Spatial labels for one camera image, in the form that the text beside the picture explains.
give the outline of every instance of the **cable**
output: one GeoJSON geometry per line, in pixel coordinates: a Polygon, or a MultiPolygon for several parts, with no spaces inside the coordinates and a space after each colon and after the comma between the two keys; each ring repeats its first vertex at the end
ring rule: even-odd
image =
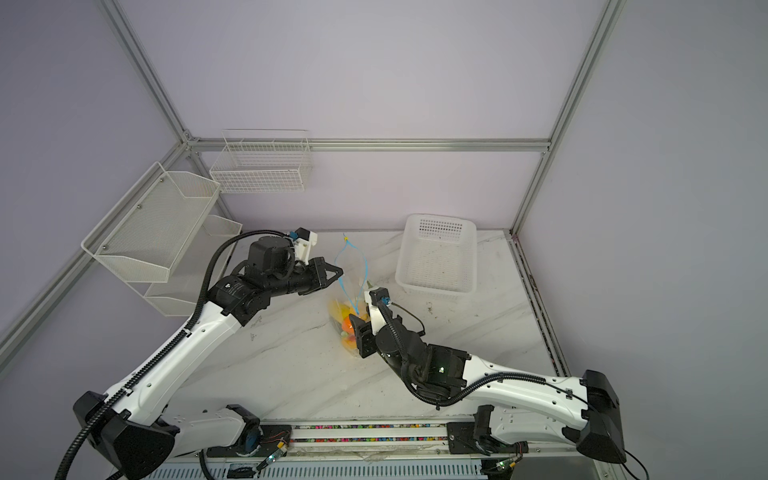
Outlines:
{"type": "Polygon", "coordinates": [[[230,272],[230,275],[237,275],[240,273],[240,271],[243,269],[244,266],[248,264],[248,259],[243,260],[242,262],[238,263],[230,272]]]}
{"type": "Polygon", "coordinates": [[[260,443],[260,444],[264,444],[264,443],[272,443],[272,442],[276,442],[277,440],[283,440],[283,441],[285,442],[285,438],[284,438],[284,437],[282,437],[282,435],[287,435],[287,434],[288,434],[288,431],[287,431],[287,430],[283,430],[283,431],[282,431],[282,432],[280,432],[280,433],[276,433],[275,435],[272,435],[272,436],[270,436],[270,437],[267,437],[267,438],[265,438],[264,440],[262,440],[262,441],[261,441],[261,442],[259,442],[259,443],[260,443]]]}
{"type": "Polygon", "coordinates": [[[424,336],[427,333],[427,329],[424,327],[424,322],[413,313],[410,313],[404,306],[400,306],[395,302],[389,302],[389,305],[396,306],[397,308],[401,309],[403,312],[408,313],[410,316],[417,319],[419,323],[422,324],[422,331],[419,333],[419,336],[424,336]]]}
{"type": "MultiPolygon", "coordinates": [[[[543,377],[532,375],[532,374],[529,374],[529,373],[515,373],[515,372],[498,372],[498,373],[493,373],[493,374],[488,375],[488,376],[484,376],[480,380],[477,380],[477,381],[473,382],[471,385],[469,385],[466,388],[464,388],[461,392],[457,393],[453,397],[448,397],[445,400],[428,399],[425,396],[422,396],[421,394],[416,392],[416,389],[413,388],[413,384],[411,384],[411,381],[409,380],[409,375],[408,375],[408,363],[409,363],[408,362],[408,353],[406,352],[406,349],[405,349],[404,345],[402,344],[402,339],[400,338],[400,335],[398,334],[397,329],[395,328],[394,321],[392,320],[392,315],[385,308],[385,305],[384,305],[383,301],[379,300],[379,302],[376,303],[376,306],[379,308],[379,311],[382,313],[382,316],[384,316],[384,321],[386,322],[387,326],[389,327],[389,331],[392,333],[392,338],[395,340],[395,345],[397,346],[397,350],[398,350],[398,352],[400,354],[400,359],[402,361],[402,367],[400,369],[400,378],[402,379],[403,383],[405,383],[406,388],[408,389],[408,391],[411,392],[411,394],[413,396],[415,396],[417,399],[421,400],[424,403],[428,403],[430,405],[437,406],[438,409],[440,409],[440,407],[442,407],[442,406],[451,406],[451,405],[453,405],[453,404],[455,404],[457,402],[460,402],[467,395],[469,395],[470,393],[474,392],[475,390],[477,390],[478,388],[482,387],[483,385],[485,385],[487,383],[495,382],[496,380],[510,379],[510,380],[521,380],[521,381],[524,381],[524,382],[533,382],[533,383],[537,383],[539,385],[546,385],[546,386],[551,387],[551,388],[553,388],[553,389],[555,389],[555,390],[557,390],[559,392],[562,392],[562,393],[565,393],[567,395],[570,395],[573,398],[575,398],[576,400],[582,401],[587,406],[588,409],[592,409],[595,412],[598,411],[587,400],[582,399],[578,395],[574,395],[573,392],[566,392],[565,390],[561,389],[558,386],[552,385],[551,383],[547,383],[547,381],[543,377]]],[[[643,471],[645,472],[646,480],[650,480],[650,475],[648,474],[648,470],[645,468],[645,465],[643,465],[643,462],[641,462],[636,456],[632,455],[627,450],[624,450],[624,451],[627,453],[627,455],[629,455],[630,457],[634,458],[635,461],[640,464],[640,467],[642,467],[643,471]]],[[[634,476],[634,474],[632,472],[629,471],[629,468],[627,468],[627,466],[624,463],[622,463],[621,466],[624,467],[624,470],[626,470],[627,473],[632,476],[632,478],[635,478],[636,480],[640,480],[638,477],[634,476]]]]}
{"type": "MultiPolygon", "coordinates": [[[[648,469],[645,468],[645,465],[643,465],[643,462],[641,462],[640,459],[638,459],[636,456],[634,456],[631,453],[629,453],[628,450],[624,450],[624,453],[626,453],[630,457],[634,458],[634,461],[636,461],[637,463],[640,464],[640,467],[643,468],[643,472],[645,472],[645,480],[650,480],[650,475],[648,474],[648,469]]],[[[627,468],[627,464],[626,463],[622,463],[621,466],[624,467],[624,470],[627,471],[627,473],[630,475],[630,477],[634,478],[635,480],[640,480],[638,477],[634,476],[634,473],[629,471],[629,468],[627,468]]]]}
{"type": "Polygon", "coordinates": [[[104,405],[102,405],[101,408],[96,411],[91,419],[85,423],[85,426],[74,437],[74,440],[72,440],[69,448],[61,458],[61,463],[59,463],[56,476],[54,477],[55,480],[65,480],[67,478],[69,468],[72,467],[74,457],[78,454],[78,451],[80,450],[80,447],[83,446],[83,443],[85,443],[85,439],[87,439],[91,432],[93,432],[96,424],[104,418],[106,412],[111,409],[114,404],[118,402],[118,400],[123,398],[129,389],[133,389],[139,383],[139,381],[141,381],[141,379],[150,372],[150,370],[152,370],[172,349],[174,349],[176,345],[179,344],[179,342],[181,342],[181,340],[187,338],[187,334],[184,332],[184,329],[192,329],[195,323],[197,323],[199,320],[201,313],[203,312],[203,306],[207,302],[210,278],[214,274],[214,267],[216,266],[216,262],[219,260],[219,257],[232,243],[242,240],[243,238],[251,237],[253,235],[276,235],[278,237],[288,237],[288,235],[285,233],[278,232],[276,230],[253,230],[250,232],[241,233],[240,235],[236,235],[235,237],[225,240],[224,243],[222,243],[221,246],[216,249],[216,252],[214,252],[214,255],[211,257],[210,262],[208,263],[208,267],[205,270],[205,275],[203,275],[203,284],[200,286],[200,295],[197,297],[197,303],[195,304],[194,312],[192,313],[192,316],[189,318],[187,323],[184,324],[183,329],[180,329],[174,337],[168,340],[165,346],[163,346],[163,348],[155,356],[149,359],[139,369],[139,371],[136,372],[136,375],[132,376],[131,379],[129,379],[117,392],[112,394],[112,396],[107,399],[106,402],[104,402],[104,405]]]}
{"type": "Polygon", "coordinates": [[[206,480],[216,480],[214,476],[210,474],[208,465],[205,465],[205,449],[200,450],[200,453],[197,454],[197,459],[200,460],[200,470],[203,471],[203,477],[205,477],[206,480]]]}
{"type": "Polygon", "coordinates": [[[273,273],[275,278],[278,280],[285,280],[290,276],[291,273],[293,273],[293,267],[296,265],[296,253],[293,251],[293,248],[288,249],[288,269],[283,276],[278,276],[277,273],[273,273]]]}

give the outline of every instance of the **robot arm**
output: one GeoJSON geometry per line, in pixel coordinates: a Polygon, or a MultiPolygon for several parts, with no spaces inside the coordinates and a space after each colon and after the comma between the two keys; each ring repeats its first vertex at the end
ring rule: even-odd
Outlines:
{"type": "Polygon", "coordinates": [[[475,414],[472,440],[480,453],[508,452],[517,442],[538,440],[576,445],[602,462],[627,461],[618,397],[602,373],[541,376],[428,345],[402,318],[393,318],[387,289],[366,292],[366,302],[370,323],[350,317],[361,357],[378,353],[416,398],[438,409],[467,396],[488,401],[475,414]]]}
{"type": "Polygon", "coordinates": [[[126,478],[143,478],[170,456],[208,447],[239,445],[245,450],[260,420],[242,406],[172,419],[164,418],[163,410],[208,355],[266,309],[273,296],[307,295],[342,276],[339,267],[322,257],[310,259],[316,242],[316,233],[304,229],[291,238],[262,237],[253,242],[248,259],[208,290],[207,302],[192,327],[185,323],[104,395],[86,392],[74,404],[84,427],[101,412],[88,441],[126,478]],[[141,381],[135,382],[139,372],[141,381]]]}

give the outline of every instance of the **white marble table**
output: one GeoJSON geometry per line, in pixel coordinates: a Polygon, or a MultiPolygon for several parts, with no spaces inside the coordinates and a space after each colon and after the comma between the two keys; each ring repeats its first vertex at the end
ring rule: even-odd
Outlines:
{"type": "MultiPolygon", "coordinates": [[[[478,232],[478,289],[462,307],[406,295],[395,283],[402,232],[347,235],[366,254],[371,282],[387,287],[393,301],[422,319],[425,342],[499,365],[553,373],[502,231],[478,232]]],[[[343,244],[341,233],[320,233],[313,257],[332,261],[343,244]]],[[[237,246],[231,266],[247,256],[249,245],[237,246]]],[[[329,323],[326,297],[315,293],[273,299],[192,374],[166,415],[240,403],[263,420],[445,418],[474,413],[478,404],[471,398],[439,412],[413,398],[378,356],[360,359],[341,346],[329,323]]]]}

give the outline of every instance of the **aluminum frame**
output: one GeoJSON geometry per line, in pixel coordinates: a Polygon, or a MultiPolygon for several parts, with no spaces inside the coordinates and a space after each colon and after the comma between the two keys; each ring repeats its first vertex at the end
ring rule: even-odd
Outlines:
{"type": "MultiPolygon", "coordinates": [[[[146,87],[149,95],[164,116],[170,129],[178,139],[175,145],[166,154],[161,163],[170,168],[174,163],[187,155],[200,175],[210,178],[210,174],[200,158],[204,151],[218,151],[223,148],[223,139],[200,139],[193,136],[180,119],[168,93],[165,91],[160,79],[154,70],[148,55],[141,46],[135,31],[125,15],[118,0],[94,0],[104,14],[108,24],[113,30],[118,43],[125,50],[129,61],[136,69],[139,78],[146,87]]],[[[601,17],[598,20],[594,33],[584,54],[581,65],[565,99],[563,107],[549,139],[312,139],[310,147],[313,151],[536,151],[541,152],[541,159],[535,171],[531,183],[525,194],[515,222],[511,227],[510,247],[518,265],[518,272],[523,278],[523,284],[531,300],[531,308],[537,313],[540,320],[541,334],[545,341],[549,341],[548,348],[553,358],[559,363],[563,372],[568,372],[562,352],[554,337],[549,319],[544,310],[541,297],[535,288],[535,282],[530,275],[525,255],[522,253],[517,240],[517,233],[525,222],[533,200],[541,187],[546,173],[551,166],[558,146],[573,117],[578,102],[584,93],[599,54],[604,49],[605,42],[616,24],[625,0],[607,0],[601,17]]],[[[111,214],[118,219],[121,212],[130,206],[131,200],[139,194],[146,185],[134,185],[126,193],[121,202],[113,208],[111,214]]],[[[226,203],[219,198],[217,205],[224,217],[232,219],[231,212],[226,203]]],[[[91,265],[93,260],[84,251],[75,254],[66,266],[51,280],[46,288],[32,302],[30,307],[17,319],[0,339],[0,379],[7,373],[14,358],[33,337],[40,325],[48,318],[51,311],[58,305],[64,295],[80,279],[82,274],[91,265]]]]}
{"type": "MultiPolygon", "coordinates": [[[[280,139],[291,142],[292,139],[280,139]]],[[[549,151],[546,138],[310,138],[311,151],[549,151]]],[[[223,138],[190,142],[197,153],[221,151],[223,138]]]]}
{"type": "MultiPolygon", "coordinates": [[[[184,144],[174,145],[160,161],[163,168],[170,168],[179,158],[187,154],[184,144]]],[[[144,192],[152,185],[156,177],[147,176],[139,180],[130,190],[112,207],[108,216],[111,222],[105,222],[98,232],[92,236],[91,246],[97,246],[117,225],[117,222],[133,207],[136,201],[144,195],[144,192]]],[[[78,248],[78,252],[67,262],[64,268],[56,274],[51,282],[40,292],[32,304],[6,331],[0,339],[0,380],[10,370],[18,354],[39,330],[53,309],[61,302],[64,296],[71,290],[74,284],[83,276],[88,267],[95,263],[93,257],[85,250],[78,248]]]]}
{"type": "Polygon", "coordinates": [[[531,211],[533,200],[535,200],[539,189],[541,189],[541,185],[544,184],[544,178],[549,171],[549,167],[552,165],[552,161],[562,142],[565,131],[568,129],[568,125],[571,123],[571,119],[576,112],[579,101],[584,95],[587,83],[594,72],[600,54],[605,49],[605,43],[608,40],[608,37],[611,36],[611,32],[614,30],[616,22],[618,22],[619,14],[624,8],[624,3],[626,3],[626,0],[607,0],[605,2],[603,12],[600,15],[598,24],[595,26],[592,38],[590,38],[587,46],[587,51],[584,53],[584,58],[581,59],[581,64],[576,71],[576,76],[571,84],[571,88],[568,90],[568,95],[565,97],[565,102],[560,110],[558,119],[554,123],[552,135],[549,138],[549,150],[541,154],[541,159],[538,162],[531,183],[528,185],[525,197],[520,204],[517,215],[515,215],[515,222],[512,224],[511,228],[511,233],[513,235],[520,233],[525,218],[528,216],[528,212],[531,211]]]}

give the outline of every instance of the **white plastic basket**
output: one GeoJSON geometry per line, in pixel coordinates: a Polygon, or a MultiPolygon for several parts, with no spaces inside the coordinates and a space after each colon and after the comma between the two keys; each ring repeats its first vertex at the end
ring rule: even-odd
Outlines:
{"type": "MultiPolygon", "coordinates": [[[[166,283],[152,283],[142,296],[165,316],[192,315],[210,258],[222,243],[239,234],[242,228],[241,223],[208,215],[170,279],[166,283]]],[[[221,278],[234,247],[234,243],[229,245],[219,256],[210,278],[211,285],[221,278]]]]}
{"type": "Polygon", "coordinates": [[[477,229],[460,218],[411,215],[395,281],[406,293],[463,300],[477,290],[477,229]]]}
{"type": "Polygon", "coordinates": [[[306,131],[222,130],[210,176],[228,194],[303,191],[312,173],[306,131]]]}
{"type": "Polygon", "coordinates": [[[112,232],[93,244],[108,214],[81,243],[125,283],[167,282],[219,196],[219,184],[199,175],[160,164],[150,174],[157,179],[112,232]]]}

